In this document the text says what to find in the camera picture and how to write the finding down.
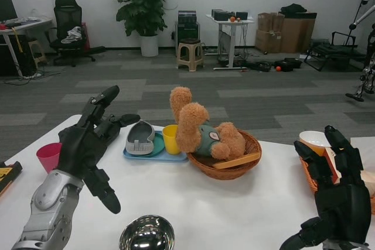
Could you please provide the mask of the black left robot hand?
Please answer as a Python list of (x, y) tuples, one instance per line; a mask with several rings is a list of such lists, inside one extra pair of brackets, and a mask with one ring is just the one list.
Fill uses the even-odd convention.
[(114, 85), (90, 97), (78, 122), (60, 131), (62, 148), (57, 165), (57, 169), (82, 180), (91, 194), (114, 214), (121, 211), (121, 205), (108, 183), (110, 178), (97, 167), (97, 163), (119, 136), (121, 128), (140, 120), (137, 114), (104, 116), (105, 109), (119, 92), (119, 86)]

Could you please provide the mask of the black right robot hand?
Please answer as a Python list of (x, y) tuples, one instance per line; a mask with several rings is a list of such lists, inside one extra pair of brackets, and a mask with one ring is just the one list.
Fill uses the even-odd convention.
[(315, 204), (318, 216), (301, 224), (301, 229), (281, 245), (281, 249), (303, 249), (322, 245), (323, 249), (368, 249), (367, 233), (371, 223), (371, 199), (361, 177), (360, 152), (334, 127), (325, 127), (325, 136), (335, 153), (341, 174), (338, 183), (325, 157), (306, 144), (295, 141), (295, 150), (306, 163), (317, 184)]

